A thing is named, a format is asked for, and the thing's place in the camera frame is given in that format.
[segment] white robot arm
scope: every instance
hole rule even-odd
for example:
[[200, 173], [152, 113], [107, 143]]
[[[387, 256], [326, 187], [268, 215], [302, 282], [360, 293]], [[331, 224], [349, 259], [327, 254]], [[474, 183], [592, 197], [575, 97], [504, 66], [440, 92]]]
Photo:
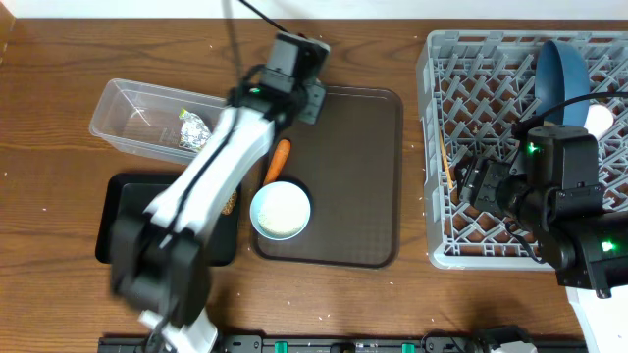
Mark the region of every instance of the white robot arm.
[[[229, 197], [276, 132], [294, 120], [316, 122], [325, 97], [317, 76], [329, 51], [320, 41], [280, 32], [268, 64], [253, 67], [232, 91], [231, 106], [183, 174], [143, 215], [121, 215], [112, 226], [112, 291], [180, 353], [207, 353], [214, 345], [204, 248]], [[259, 82], [250, 83], [257, 73]]]

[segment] foil-wrapped item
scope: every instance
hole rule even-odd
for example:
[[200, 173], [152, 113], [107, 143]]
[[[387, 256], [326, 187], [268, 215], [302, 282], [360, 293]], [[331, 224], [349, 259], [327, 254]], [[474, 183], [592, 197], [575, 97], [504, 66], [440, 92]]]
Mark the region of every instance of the foil-wrapped item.
[[200, 152], [212, 133], [203, 120], [194, 113], [181, 109], [179, 119], [183, 120], [179, 147]]

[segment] white bowl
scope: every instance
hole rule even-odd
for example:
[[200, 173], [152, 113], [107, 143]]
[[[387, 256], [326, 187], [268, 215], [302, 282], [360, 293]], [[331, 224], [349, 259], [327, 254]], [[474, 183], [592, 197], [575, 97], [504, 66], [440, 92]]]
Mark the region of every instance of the white bowl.
[[[264, 228], [262, 228], [259, 224], [259, 214], [262, 210], [262, 206], [269, 199], [273, 199], [275, 202], [287, 200], [287, 202], [289, 202], [290, 204], [290, 209], [292, 211], [296, 210], [298, 212], [300, 210], [301, 212], [303, 212], [305, 214], [305, 221], [303, 222], [303, 226], [301, 226], [301, 228], [297, 232], [288, 236], [277, 236], [276, 234], [272, 234], [271, 232], [264, 230]], [[251, 223], [258, 233], [272, 240], [288, 240], [297, 236], [303, 231], [305, 226], [307, 226], [307, 223], [310, 220], [310, 211], [310, 200], [300, 187], [290, 182], [277, 181], [270, 183], [257, 191], [255, 196], [253, 197], [253, 201], [251, 202], [249, 215], [251, 218]]]

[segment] dish rack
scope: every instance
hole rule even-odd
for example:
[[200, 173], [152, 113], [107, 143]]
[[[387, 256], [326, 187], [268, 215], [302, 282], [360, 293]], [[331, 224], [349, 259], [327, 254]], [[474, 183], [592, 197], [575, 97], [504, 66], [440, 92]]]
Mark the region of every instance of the dish rack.
[[[573, 31], [434, 31], [416, 75], [425, 141], [425, 218], [430, 261], [441, 269], [551, 270], [535, 263], [505, 231], [503, 219], [462, 204], [447, 185], [443, 135], [451, 177], [463, 157], [481, 153], [511, 161], [511, 125], [530, 118], [535, 68], [543, 43], [559, 40], [585, 58], [592, 92], [628, 91], [628, 33]], [[628, 210], [628, 109], [626, 100], [603, 103], [615, 123], [599, 141], [604, 207]], [[532, 243], [533, 234], [522, 230]]]

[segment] brown tray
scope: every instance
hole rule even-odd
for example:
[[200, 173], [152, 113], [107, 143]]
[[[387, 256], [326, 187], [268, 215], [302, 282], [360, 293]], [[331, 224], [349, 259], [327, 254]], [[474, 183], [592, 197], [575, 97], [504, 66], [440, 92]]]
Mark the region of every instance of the brown tray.
[[283, 241], [254, 231], [253, 247], [267, 259], [384, 267], [399, 248], [401, 100], [385, 89], [348, 87], [329, 87], [325, 99], [316, 125], [295, 122], [277, 139], [292, 144], [279, 180], [309, 195], [310, 221]]

